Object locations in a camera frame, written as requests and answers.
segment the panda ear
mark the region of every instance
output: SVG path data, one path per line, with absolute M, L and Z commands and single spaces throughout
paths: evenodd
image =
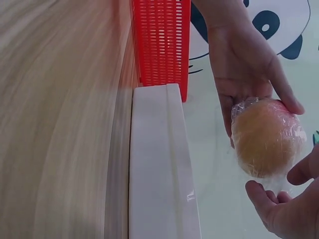
M 301 47 L 303 45 L 303 36 L 300 35 L 293 44 L 291 44 L 288 48 L 283 50 L 280 55 L 285 57 L 288 60 L 295 60 L 299 57 Z

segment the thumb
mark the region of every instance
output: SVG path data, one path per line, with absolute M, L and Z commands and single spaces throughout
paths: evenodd
M 310 154 L 297 163 L 288 173 L 287 179 L 293 185 L 301 185 L 310 179 L 319 177 L 319 144 L 316 144 Z
M 246 192 L 264 224 L 272 225 L 270 215 L 276 204 L 267 196 L 264 188 L 255 181 L 249 181 Z
M 268 68 L 266 76 L 270 80 L 279 98 L 282 100 L 287 109 L 297 115 L 305 112 L 302 104 L 294 96 L 293 90 L 285 76 L 284 70 L 277 55 L 274 54 Z

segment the white plastic panel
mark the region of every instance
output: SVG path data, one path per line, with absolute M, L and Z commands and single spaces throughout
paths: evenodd
M 130 239 L 201 239 L 177 84 L 134 91 L 129 218 Z

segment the finger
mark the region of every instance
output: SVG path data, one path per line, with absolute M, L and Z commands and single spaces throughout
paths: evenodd
M 305 112 L 302 104 L 294 96 L 289 85 L 279 58 L 274 55 L 266 69 L 266 76 L 272 83 L 277 95 L 285 104 L 287 109 L 294 114 L 302 115 Z
M 268 224 L 269 215 L 276 204 L 269 199 L 265 190 L 255 181 L 249 181 L 246 184 L 246 192 L 250 201 L 255 206 L 255 209 L 261 220 Z
M 275 193 L 274 193 L 273 191 L 267 190 L 267 191 L 266 191 L 266 194 L 267 194 L 267 197 L 268 197 L 271 201 L 273 201 L 273 202 L 276 203 L 276 204 L 279 204 L 279 201 L 278 201 L 278 199 L 277 199 L 277 197 L 276 197 L 276 195 L 275 195 Z
M 313 178 L 309 167 L 310 157 L 311 153 L 289 171 L 287 175 L 288 182 L 292 185 L 301 185 Z
M 277 199 L 279 203 L 287 203 L 292 199 L 292 197 L 290 197 L 287 192 L 280 192 Z
M 223 114 L 225 129 L 228 137 L 231 137 L 231 110 L 233 108 L 233 100 L 229 96 L 219 95 L 219 101 Z

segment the hand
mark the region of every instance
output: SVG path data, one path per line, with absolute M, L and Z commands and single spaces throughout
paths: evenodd
M 232 107 L 248 97 L 271 97 L 273 87 L 289 111 L 298 115 L 304 113 L 277 55 L 250 21 L 208 27 L 208 42 L 211 67 L 229 137 Z
M 293 185 L 314 181 L 296 198 L 281 192 L 276 197 L 255 181 L 246 184 L 248 197 L 265 227 L 283 239 L 319 238 L 319 144 L 288 173 Z

